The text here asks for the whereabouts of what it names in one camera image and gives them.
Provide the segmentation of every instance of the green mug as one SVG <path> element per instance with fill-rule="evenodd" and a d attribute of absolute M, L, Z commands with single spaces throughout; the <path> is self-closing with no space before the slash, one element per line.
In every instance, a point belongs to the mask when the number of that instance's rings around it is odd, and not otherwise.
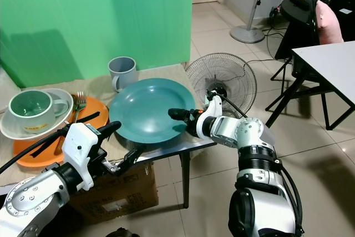
<path fill-rule="evenodd" d="M 41 133 L 55 123 L 56 117 L 68 111 L 69 103 L 63 99 L 53 100 L 45 91 L 26 90 L 15 95 L 8 108 L 24 131 Z"/>

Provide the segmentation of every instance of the fan guard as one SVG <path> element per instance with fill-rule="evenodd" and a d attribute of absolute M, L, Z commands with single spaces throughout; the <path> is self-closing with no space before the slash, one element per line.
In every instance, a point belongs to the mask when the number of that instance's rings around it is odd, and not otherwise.
<path fill-rule="evenodd" d="M 186 69 L 186 74 L 202 103 L 207 89 L 228 97 L 244 113 L 255 100 L 255 74 L 247 62 L 233 54 L 208 54 L 194 61 Z M 227 101 L 223 101 L 222 108 L 224 116 L 241 118 Z"/>

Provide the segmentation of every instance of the ceramic mug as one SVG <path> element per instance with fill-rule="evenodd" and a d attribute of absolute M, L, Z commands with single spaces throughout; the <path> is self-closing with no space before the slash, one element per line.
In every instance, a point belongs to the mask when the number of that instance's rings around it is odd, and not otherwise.
<path fill-rule="evenodd" d="M 56 117 L 68 111 L 69 103 L 63 99 L 53 100 L 45 91 L 27 90 L 15 95 L 8 108 L 24 131 L 41 133 L 55 123 Z"/>
<path fill-rule="evenodd" d="M 127 85 L 138 80 L 135 60 L 130 57 L 117 57 L 108 63 L 111 74 L 112 89 L 121 91 Z"/>

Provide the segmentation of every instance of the robotic arm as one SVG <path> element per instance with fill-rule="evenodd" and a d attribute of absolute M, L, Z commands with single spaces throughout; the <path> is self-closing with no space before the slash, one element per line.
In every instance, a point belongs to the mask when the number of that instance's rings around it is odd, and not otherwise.
<path fill-rule="evenodd" d="M 256 118 L 222 116 L 222 99 L 209 94 L 203 110 L 170 109 L 169 116 L 183 120 L 193 136 L 238 149 L 239 173 L 229 210 L 233 236 L 301 236 L 302 206 L 297 188 L 276 157 L 275 138 Z M 135 164 L 144 147 L 131 150 L 119 164 L 106 160 L 102 141 L 119 129 L 120 122 L 94 129 L 89 124 L 68 124 L 63 144 L 64 164 L 54 163 L 37 177 L 15 185 L 0 210 L 0 230 L 8 237 L 33 237 L 80 189 L 89 190 L 95 177 L 120 175 Z M 296 200 L 282 175 L 288 179 Z"/>
<path fill-rule="evenodd" d="M 183 120 L 193 136 L 238 149 L 237 190 L 231 198 L 228 223 L 233 236 L 301 236 L 300 197 L 276 157 L 272 132 L 256 118 L 222 116 L 222 99 L 217 94 L 210 94 L 207 100 L 206 111 L 170 109 L 169 116 Z M 290 181 L 296 201 L 281 171 Z"/>
<path fill-rule="evenodd" d="M 121 122 L 112 122 L 96 130 L 90 124 L 68 124 L 62 148 L 64 164 L 54 163 L 41 175 L 23 180 L 11 189 L 0 210 L 1 235 L 38 236 L 70 195 L 94 186 L 93 178 L 106 173 L 120 175 L 128 170 L 142 149 L 131 150 L 122 162 L 113 166 L 100 147 L 120 126 Z"/>

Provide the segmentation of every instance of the green plate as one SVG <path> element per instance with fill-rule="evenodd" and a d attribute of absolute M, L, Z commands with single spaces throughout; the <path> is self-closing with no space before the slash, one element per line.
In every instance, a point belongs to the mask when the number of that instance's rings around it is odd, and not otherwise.
<path fill-rule="evenodd" d="M 169 108 L 194 109 L 194 97 L 173 80 L 146 79 L 124 88 L 113 100 L 110 121 L 120 121 L 117 133 L 132 142 L 152 144 L 176 137 L 186 124 L 173 120 Z"/>

